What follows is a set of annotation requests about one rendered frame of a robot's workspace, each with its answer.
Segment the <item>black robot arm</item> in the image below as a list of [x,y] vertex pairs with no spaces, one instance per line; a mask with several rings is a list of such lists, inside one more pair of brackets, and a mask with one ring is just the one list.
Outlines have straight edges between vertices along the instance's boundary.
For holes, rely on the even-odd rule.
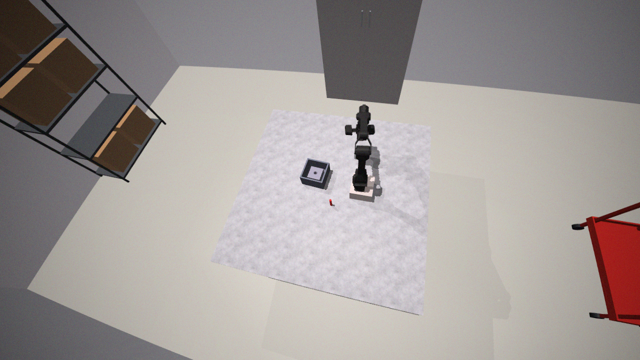
[[[360,130],[356,131],[357,141],[355,142],[355,150],[354,154],[356,155],[356,159],[358,160],[358,168],[355,170],[355,174],[352,177],[352,183],[355,191],[365,192],[365,187],[368,186],[368,174],[366,167],[366,161],[370,159],[371,155],[371,146],[372,143],[370,141],[370,132],[368,131],[368,125],[371,120],[371,113],[369,112],[368,105],[362,104],[359,107],[359,112],[356,114],[356,119],[358,121],[358,127]],[[366,141],[370,143],[369,145],[357,145],[358,141]]]

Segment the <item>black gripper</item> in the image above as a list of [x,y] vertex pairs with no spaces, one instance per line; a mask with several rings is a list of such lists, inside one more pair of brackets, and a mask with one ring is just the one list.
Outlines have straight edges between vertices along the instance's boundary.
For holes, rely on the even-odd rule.
[[[361,128],[359,128],[358,124],[356,125],[356,128],[352,128],[351,124],[346,124],[345,125],[345,134],[346,135],[353,135],[353,132],[356,132],[357,130],[361,130]],[[374,135],[375,133],[375,126],[374,125],[368,125],[368,132],[370,135]]]

